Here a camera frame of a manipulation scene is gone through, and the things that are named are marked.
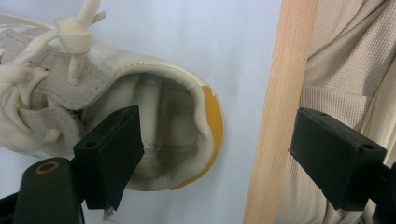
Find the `shoelace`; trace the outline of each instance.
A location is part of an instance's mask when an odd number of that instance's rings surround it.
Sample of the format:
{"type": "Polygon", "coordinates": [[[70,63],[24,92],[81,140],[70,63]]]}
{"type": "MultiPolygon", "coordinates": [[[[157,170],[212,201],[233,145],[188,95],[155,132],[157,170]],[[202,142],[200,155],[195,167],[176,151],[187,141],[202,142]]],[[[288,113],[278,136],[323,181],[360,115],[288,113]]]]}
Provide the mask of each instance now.
{"type": "MultiPolygon", "coordinates": [[[[99,5],[100,0],[85,0],[76,17],[56,20],[57,29],[36,37],[13,61],[0,64],[0,115],[24,133],[32,133],[32,130],[21,120],[18,108],[31,108],[33,89],[50,73],[39,67],[30,67],[29,61],[47,45],[70,54],[68,83],[78,85],[83,56],[91,49],[91,35],[87,29],[106,16],[105,12],[96,14],[99,5]]],[[[4,52],[4,49],[0,49],[0,59],[4,52]]],[[[59,130],[51,129],[42,142],[56,141],[60,135],[59,130]]]]}

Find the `waffle knit fabric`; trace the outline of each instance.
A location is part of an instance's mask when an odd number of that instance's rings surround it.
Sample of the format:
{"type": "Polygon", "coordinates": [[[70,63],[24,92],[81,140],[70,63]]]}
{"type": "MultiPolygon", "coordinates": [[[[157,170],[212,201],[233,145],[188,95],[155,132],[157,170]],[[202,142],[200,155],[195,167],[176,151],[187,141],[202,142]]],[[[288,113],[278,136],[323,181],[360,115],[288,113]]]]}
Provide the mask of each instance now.
{"type": "MultiPolygon", "coordinates": [[[[300,99],[385,147],[386,165],[396,162],[395,50],[395,0],[322,0],[300,99]]],[[[374,209],[335,211],[288,157],[276,223],[375,223],[374,209]]]]}

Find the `sneaker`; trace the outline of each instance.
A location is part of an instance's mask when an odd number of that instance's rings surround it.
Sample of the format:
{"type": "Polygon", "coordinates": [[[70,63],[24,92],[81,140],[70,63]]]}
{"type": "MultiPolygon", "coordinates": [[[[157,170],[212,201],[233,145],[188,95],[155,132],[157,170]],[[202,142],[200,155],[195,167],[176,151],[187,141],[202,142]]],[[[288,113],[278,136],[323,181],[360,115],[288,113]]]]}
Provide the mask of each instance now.
{"type": "Polygon", "coordinates": [[[0,15],[0,146],[67,157],[111,112],[139,105],[145,155],[129,187],[178,189],[219,153],[223,118],[212,89],[172,63],[91,42],[106,16],[85,1],[56,27],[0,15]]]}

